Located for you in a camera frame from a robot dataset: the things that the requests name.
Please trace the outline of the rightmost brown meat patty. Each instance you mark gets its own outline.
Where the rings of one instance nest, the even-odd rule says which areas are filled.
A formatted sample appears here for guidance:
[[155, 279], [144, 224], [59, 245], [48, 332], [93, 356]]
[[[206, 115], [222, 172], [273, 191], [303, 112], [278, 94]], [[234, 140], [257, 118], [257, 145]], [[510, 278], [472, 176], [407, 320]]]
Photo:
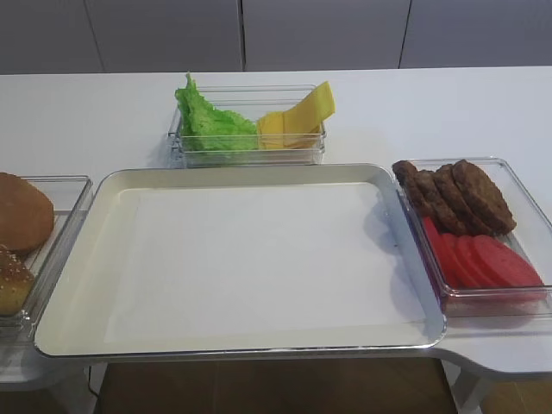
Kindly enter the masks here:
[[506, 235], [516, 228], [501, 190], [481, 168], [459, 160], [452, 166], [452, 175], [468, 207], [493, 233]]

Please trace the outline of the leftmost red tomato slice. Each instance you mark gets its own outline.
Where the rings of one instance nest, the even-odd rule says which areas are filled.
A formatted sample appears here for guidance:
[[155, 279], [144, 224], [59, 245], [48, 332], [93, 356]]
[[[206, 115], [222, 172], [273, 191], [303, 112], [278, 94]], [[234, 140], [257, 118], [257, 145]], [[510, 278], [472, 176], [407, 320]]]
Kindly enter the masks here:
[[447, 259], [445, 256], [445, 252], [442, 248], [442, 242], [440, 239], [440, 234], [438, 233], [432, 219], [430, 217], [424, 217], [422, 219], [424, 230], [429, 238], [430, 245], [432, 247], [432, 250], [435, 254], [436, 260], [439, 263], [440, 268], [442, 269], [442, 275], [443, 279], [446, 281], [446, 283], [451, 287], [450, 280], [447, 278], [447, 275], [445, 272], [448, 270], [447, 268]]

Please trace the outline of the upright yellow cheese slice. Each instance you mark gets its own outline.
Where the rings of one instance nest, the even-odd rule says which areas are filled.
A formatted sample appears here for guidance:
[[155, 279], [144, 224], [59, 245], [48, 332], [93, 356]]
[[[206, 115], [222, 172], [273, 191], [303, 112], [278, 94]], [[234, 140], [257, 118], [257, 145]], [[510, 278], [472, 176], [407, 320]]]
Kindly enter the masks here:
[[336, 111], [328, 81], [313, 89], [305, 98], [283, 114], [284, 131], [288, 134], [309, 134]]

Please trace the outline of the clear bin with greens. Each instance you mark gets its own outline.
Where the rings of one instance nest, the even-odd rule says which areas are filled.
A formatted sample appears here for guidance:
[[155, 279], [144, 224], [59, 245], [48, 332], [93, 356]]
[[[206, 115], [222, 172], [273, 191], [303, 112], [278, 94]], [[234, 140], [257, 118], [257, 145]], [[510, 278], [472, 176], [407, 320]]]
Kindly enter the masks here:
[[[219, 110], [232, 110], [249, 121], [274, 111], [285, 111], [298, 104], [314, 85], [200, 86], [199, 93]], [[301, 147], [275, 145], [285, 135], [210, 135], [196, 138], [183, 134], [186, 122], [180, 110], [173, 112], [167, 133], [171, 166], [199, 168], [220, 166], [317, 165], [325, 151], [325, 126], [298, 138]]]

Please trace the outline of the brown bottom bun half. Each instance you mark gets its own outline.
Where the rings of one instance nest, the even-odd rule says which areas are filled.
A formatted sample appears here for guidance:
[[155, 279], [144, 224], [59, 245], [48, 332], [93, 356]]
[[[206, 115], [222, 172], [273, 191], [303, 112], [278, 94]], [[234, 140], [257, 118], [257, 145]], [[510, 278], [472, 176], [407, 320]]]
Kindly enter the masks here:
[[1, 244], [26, 255], [47, 241], [53, 232], [50, 199], [27, 180], [1, 173]]

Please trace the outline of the flat yellow cheese slice stack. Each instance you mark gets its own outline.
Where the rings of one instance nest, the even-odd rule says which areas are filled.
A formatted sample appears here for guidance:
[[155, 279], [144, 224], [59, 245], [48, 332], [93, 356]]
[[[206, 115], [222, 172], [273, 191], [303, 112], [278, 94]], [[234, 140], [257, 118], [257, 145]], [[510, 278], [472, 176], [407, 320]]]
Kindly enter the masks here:
[[256, 121], [258, 147], [261, 150], [307, 149], [317, 144], [319, 126], [306, 134], [285, 132], [282, 111], [270, 112]]

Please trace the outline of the clear bin with patties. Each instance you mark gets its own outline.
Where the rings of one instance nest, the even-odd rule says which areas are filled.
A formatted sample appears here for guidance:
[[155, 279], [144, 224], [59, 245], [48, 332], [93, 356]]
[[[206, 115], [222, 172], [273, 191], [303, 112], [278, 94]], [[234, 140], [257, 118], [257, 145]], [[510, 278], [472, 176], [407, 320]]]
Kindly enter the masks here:
[[451, 288], [424, 230], [422, 219], [399, 184], [398, 196], [415, 235], [430, 282], [443, 312], [450, 317], [550, 315], [551, 313], [551, 221], [505, 160], [497, 158], [408, 160], [417, 170], [435, 172], [445, 164], [467, 160], [481, 168], [501, 190], [517, 226], [506, 235], [488, 235], [511, 248], [536, 270], [543, 286]]

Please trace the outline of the clear bin with buns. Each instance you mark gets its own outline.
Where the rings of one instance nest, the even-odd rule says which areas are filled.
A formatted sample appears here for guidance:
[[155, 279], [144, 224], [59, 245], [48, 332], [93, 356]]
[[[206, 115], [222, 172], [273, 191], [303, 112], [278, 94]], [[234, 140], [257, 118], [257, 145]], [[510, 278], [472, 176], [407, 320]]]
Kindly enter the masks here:
[[92, 199], [92, 182], [87, 176], [20, 178], [27, 180], [50, 199], [54, 209], [54, 226], [47, 241], [36, 250], [26, 255], [12, 252], [34, 275], [34, 285], [19, 312], [8, 317], [1, 315], [2, 342], [30, 340]]

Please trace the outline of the sesame top bun half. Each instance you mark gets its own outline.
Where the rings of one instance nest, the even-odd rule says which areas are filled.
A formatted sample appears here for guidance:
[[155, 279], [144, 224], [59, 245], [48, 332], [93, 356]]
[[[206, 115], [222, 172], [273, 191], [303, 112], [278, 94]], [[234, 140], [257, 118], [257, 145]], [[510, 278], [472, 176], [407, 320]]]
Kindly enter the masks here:
[[6, 317], [15, 315], [22, 309], [35, 283], [35, 276], [4, 245], [1, 246], [0, 278], [1, 315]]

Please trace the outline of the leftmost brown meat patty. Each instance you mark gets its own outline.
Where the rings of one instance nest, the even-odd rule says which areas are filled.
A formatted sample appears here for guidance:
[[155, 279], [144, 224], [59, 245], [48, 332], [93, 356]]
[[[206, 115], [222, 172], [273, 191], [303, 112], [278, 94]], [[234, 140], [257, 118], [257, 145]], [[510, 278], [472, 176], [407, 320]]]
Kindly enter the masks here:
[[430, 204], [426, 201], [423, 193], [417, 187], [414, 176], [416, 172], [420, 170], [417, 170], [408, 160], [400, 160], [395, 162], [392, 165], [392, 170], [418, 215], [420, 217], [430, 217], [439, 230], [442, 232], [448, 232], [447, 230], [441, 228], [441, 225], [436, 219]]

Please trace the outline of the red tomato slice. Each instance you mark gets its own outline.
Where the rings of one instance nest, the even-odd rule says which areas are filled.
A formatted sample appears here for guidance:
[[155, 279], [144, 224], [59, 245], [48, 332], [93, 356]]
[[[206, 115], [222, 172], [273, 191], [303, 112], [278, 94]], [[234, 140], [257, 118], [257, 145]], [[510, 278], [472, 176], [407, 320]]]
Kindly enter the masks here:
[[447, 259], [448, 270], [445, 274], [450, 280], [450, 285], [455, 289], [475, 288], [477, 285], [475, 284], [473, 278], [466, 268], [460, 263], [456, 255], [455, 247], [458, 238], [453, 234], [443, 233], [440, 234], [440, 239]]
[[498, 286], [543, 286], [533, 266], [500, 241], [487, 235], [477, 235], [468, 246], [476, 264]]
[[469, 245], [469, 242], [472, 240], [473, 238], [467, 235], [462, 235], [458, 238], [455, 244], [455, 253], [458, 261], [470, 276], [474, 286], [479, 288], [497, 287], [497, 283], [487, 276], [477, 264]]
[[424, 230], [429, 238], [430, 245], [432, 247], [432, 250], [435, 254], [436, 260], [439, 263], [440, 268], [442, 269], [442, 275], [443, 279], [446, 281], [446, 283], [451, 287], [450, 280], [447, 278], [447, 275], [445, 272], [448, 270], [447, 268], [447, 259], [445, 256], [445, 252], [442, 248], [442, 242], [440, 239], [440, 234], [438, 233], [432, 219], [430, 217], [424, 217], [422, 219]]

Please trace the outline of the brown meat patty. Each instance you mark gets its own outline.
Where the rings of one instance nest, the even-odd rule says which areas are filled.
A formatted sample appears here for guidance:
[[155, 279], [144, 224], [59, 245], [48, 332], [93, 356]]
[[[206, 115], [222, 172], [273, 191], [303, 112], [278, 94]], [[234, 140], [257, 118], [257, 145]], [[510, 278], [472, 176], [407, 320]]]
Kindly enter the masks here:
[[442, 232], [448, 232], [447, 230], [441, 228], [441, 225], [436, 219], [430, 204], [426, 201], [423, 193], [417, 187], [414, 176], [416, 172], [420, 170], [417, 170], [408, 160], [400, 160], [395, 162], [392, 165], [392, 170], [418, 215], [420, 217], [430, 217], [439, 230]]
[[452, 166], [452, 175], [468, 207], [493, 233], [506, 235], [516, 228], [501, 190], [481, 168], [459, 160]]
[[436, 187], [433, 172], [417, 171], [414, 176], [418, 189], [434, 211], [441, 228], [454, 235], [467, 235], [466, 225], [458, 218]]
[[467, 205], [452, 174], [452, 164], [445, 164], [433, 173], [436, 187], [450, 209], [464, 224], [470, 235], [493, 235], [492, 229], [484, 224]]

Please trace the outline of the large white serving tray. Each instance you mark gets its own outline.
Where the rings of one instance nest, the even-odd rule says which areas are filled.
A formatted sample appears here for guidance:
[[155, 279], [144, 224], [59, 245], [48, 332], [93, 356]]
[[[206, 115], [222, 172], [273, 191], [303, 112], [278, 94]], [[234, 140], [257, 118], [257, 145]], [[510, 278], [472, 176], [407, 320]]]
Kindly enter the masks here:
[[100, 361], [430, 348], [446, 319], [420, 236], [376, 165], [114, 172], [34, 345]]

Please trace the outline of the front red tomato slice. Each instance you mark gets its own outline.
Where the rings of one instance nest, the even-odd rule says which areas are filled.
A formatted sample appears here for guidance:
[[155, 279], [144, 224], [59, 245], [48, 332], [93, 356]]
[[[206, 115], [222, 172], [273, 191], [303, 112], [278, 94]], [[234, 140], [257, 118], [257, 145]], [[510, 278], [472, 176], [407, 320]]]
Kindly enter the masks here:
[[498, 286], [543, 286], [533, 266], [500, 241], [487, 235], [477, 235], [468, 246], [476, 264]]

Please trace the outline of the green lettuce leaf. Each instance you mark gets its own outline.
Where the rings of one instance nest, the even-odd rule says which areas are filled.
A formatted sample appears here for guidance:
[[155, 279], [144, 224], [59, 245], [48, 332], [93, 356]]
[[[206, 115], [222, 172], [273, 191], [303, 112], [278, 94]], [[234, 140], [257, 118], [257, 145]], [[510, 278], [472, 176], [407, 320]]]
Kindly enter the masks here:
[[175, 93], [182, 125], [194, 151], [250, 151], [258, 148], [256, 125], [232, 110], [217, 109], [198, 90], [188, 72], [186, 87]]

